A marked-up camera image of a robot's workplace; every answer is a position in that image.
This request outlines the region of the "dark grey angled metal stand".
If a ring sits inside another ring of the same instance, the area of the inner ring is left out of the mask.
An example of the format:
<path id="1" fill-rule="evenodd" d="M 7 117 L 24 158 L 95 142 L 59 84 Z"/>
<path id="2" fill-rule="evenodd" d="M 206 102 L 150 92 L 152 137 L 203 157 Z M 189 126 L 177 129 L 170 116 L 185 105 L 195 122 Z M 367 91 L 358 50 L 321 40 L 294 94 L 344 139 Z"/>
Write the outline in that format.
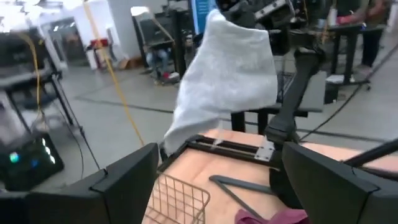
<path id="1" fill-rule="evenodd" d="M 252 182 L 246 182 L 243 180 L 239 179 L 234 179 L 222 175 L 212 175 L 209 177 L 209 180 L 214 182 L 221 190 L 223 190 L 225 193 L 227 193 L 235 202 L 240 204 L 245 210 L 247 210 L 251 215 L 254 215 L 257 218 L 261 218 L 260 214 L 258 214 L 253 208 L 251 208 L 248 204 L 246 204 L 243 200 L 241 200 L 236 194 L 234 194 L 232 191 L 230 191 L 229 188 L 227 188 L 227 185 L 233 186 L 233 187 L 238 187 L 240 189 L 246 189 L 254 192 L 259 192 L 262 194 L 268 194 L 268 195 L 273 195 L 273 191 L 271 190 L 270 187 L 266 185 L 260 185 L 260 184 L 255 184 Z"/>

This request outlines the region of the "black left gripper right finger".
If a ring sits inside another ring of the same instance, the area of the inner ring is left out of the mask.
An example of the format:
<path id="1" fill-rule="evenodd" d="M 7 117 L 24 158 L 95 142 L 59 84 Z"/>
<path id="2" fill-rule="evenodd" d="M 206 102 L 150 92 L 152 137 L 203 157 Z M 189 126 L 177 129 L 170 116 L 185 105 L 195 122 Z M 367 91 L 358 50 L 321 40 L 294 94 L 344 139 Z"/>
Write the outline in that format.
<path id="1" fill-rule="evenodd" d="M 311 224 L 398 224 L 398 182 L 288 142 L 282 160 Z"/>

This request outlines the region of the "black standing table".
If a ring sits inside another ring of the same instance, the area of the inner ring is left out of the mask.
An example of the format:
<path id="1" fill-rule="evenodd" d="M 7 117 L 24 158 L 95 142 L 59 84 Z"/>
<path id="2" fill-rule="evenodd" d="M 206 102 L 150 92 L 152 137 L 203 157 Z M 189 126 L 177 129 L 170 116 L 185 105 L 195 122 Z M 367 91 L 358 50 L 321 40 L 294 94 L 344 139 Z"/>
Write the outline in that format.
<path id="1" fill-rule="evenodd" d="M 329 28 L 329 31 L 335 35 L 333 39 L 333 56 L 331 61 L 331 75 L 326 79 L 327 84 L 334 86 L 351 86 L 351 85 L 369 85 L 368 79 L 356 81 L 352 77 L 352 68 L 354 62 L 354 56 L 356 52 L 356 44 L 359 34 L 372 32 L 374 30 L 384 30 L 386 25 L 379 24 L 376 27 L 366 27 L 364 24 L 351 24 L 343 26 L 333 26 Z M 341 37 L 345 36 L 347 40 L 346 45 L 346 63 L 345 70 L 342 75 L 336 74 L 336 68 L 338 65 L 338 55 L 340 49 Z"/>

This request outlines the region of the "light grey shirt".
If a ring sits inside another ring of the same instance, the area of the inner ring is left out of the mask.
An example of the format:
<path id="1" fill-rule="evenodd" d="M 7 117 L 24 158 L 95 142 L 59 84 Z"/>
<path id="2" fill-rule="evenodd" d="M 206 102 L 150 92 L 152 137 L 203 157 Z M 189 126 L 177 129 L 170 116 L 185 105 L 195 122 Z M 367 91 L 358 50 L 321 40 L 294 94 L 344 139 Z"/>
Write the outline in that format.
<path id="1" fill-rule="evenodd" d="M 164 136 L 166 155 L 193 135 L 217 128 L 223 114 L 274 105 L 277 90 L 268 31 L 237 26 L 219 10 L 210 11 L 201 46 L 180 82 Z"/>

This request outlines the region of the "grey computer desk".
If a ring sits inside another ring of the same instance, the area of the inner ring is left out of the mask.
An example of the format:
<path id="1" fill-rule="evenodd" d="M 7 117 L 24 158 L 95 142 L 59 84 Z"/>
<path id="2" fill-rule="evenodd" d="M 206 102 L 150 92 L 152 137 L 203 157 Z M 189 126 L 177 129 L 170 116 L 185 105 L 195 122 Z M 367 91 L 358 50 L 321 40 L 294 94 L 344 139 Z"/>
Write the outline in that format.
<path id="1" fill-rule="evenodd" d="M 299 108 L 295 111 L 294 116 L 306 118 L 309 113 L 321 113 L 323 111 L 325 90 L 326 72 L 319 72 L 310 79 L 303 100 Z M 258 110 L 249 110 L 249 112 L 257 114 L 256 123 L 245 121 L 244 112 L 232 113 L 231 128 L 233 131 L 245 133 L 246 125 L 250 124 L 257 127 L 258 134 L 264 135 L 264 130 L 268 125 L 269 115 L 277 114 L 281 106 L 280 103 L 276 103 Z"/>

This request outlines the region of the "black computer with lights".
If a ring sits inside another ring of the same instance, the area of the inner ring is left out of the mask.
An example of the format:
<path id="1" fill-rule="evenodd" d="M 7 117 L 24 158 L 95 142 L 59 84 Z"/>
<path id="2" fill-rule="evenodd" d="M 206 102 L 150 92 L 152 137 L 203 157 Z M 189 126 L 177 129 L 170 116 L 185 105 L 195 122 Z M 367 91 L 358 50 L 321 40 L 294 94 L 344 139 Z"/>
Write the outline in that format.
<path id="1" fill-rule="evenodd" d="M 0 142 L 0 182 L 8 191 L 26 191 L 62 171 L 64 163 L 48 133 L 34 132 Z"/>

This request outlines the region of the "maroon cloth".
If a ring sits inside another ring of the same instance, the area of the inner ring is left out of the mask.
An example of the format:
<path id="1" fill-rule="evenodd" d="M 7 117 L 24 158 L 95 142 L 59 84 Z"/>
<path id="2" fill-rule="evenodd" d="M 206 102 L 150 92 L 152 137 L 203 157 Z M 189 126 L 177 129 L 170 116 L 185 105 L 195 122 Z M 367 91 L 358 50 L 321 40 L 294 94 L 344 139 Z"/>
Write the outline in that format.
<path id="1" fill-rule="evenodd" d="M 305 210 L 286 209 L 277 212 L 269 220 L 258 218 L 240 209 L 234 218 L 235 224 L 311 224 Z"/>

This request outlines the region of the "black equipment rack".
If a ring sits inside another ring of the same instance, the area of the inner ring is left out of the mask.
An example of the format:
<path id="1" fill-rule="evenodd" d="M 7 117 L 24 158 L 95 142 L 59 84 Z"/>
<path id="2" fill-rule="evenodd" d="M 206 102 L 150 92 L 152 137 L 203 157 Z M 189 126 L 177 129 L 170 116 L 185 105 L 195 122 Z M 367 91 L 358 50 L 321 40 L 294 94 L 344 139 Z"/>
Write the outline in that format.
<path id="1" fill-rule="evenodd" d="M 60 79 L 62 71 L 55 66 L 38 29 L 0 33 L 0 93 L 7 96 L 11 108 L 15 110 L 28 133 L 34 125 L 26 123 L 12 94 L 17 91 L 30 93 L 29 90 L 34 87 L 35 96 L 30 96 L 24 104 L 31 106 L 37 112 L 38 118 L 43 118 L 45 100 L 50 98 L 45 92 L 47 82 L 53 85 L 55 96 L 64 109 L 67 121 L 71 125 L 78 123 L 59 82 Z"/>

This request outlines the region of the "person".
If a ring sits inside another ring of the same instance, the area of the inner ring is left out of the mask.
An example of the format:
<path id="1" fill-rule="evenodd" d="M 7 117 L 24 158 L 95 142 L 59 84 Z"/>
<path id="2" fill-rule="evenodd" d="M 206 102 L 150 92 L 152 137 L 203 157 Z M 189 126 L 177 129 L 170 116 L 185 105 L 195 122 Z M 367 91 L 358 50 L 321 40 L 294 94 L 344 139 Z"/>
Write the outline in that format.
<path id="1" fill-rule="evenodd" d="M 155 83 L 175 83 L 179 73 L 169 68 L 170 49 L 147 49 L 146 62 Z"/>
<path id="2" fill-rule="evenodd" d="M 362 34 L 362 60 L 354 70 L 355 75 L 367 75 L 373 70 L 383 34 L 383 30 L 376 29 L 376 27 L 386 24 L 392 0 L 337 0 L 336 2 L 339 7 L 337 15 L 339 25 L 364 22 L 370 29 Z"/>

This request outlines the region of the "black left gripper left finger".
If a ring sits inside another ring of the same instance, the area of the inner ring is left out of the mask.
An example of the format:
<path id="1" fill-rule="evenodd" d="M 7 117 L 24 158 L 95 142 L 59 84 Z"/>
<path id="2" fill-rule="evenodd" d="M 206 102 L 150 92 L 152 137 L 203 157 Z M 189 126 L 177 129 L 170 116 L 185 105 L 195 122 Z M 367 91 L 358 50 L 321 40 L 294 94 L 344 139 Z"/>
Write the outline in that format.
<path id="1" fill-rule="evenodd" d="M 150 143 L 53 192 L 0 194 L 0 224 L 141 224 L 159 161 Z"/>

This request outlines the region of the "blue banner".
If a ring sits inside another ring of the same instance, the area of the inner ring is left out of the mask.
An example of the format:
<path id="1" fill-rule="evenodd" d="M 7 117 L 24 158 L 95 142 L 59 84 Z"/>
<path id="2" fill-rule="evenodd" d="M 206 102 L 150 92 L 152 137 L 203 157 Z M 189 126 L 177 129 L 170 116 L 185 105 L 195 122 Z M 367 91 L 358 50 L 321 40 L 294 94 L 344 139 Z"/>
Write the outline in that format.
<path id="1" fill-rule="evenodd" d="M 205 31 L 206 17 L 210 11 L 217 8 L 215 0 L 190 0 L 193 27 L 195 34 L 202 34 Z"/>

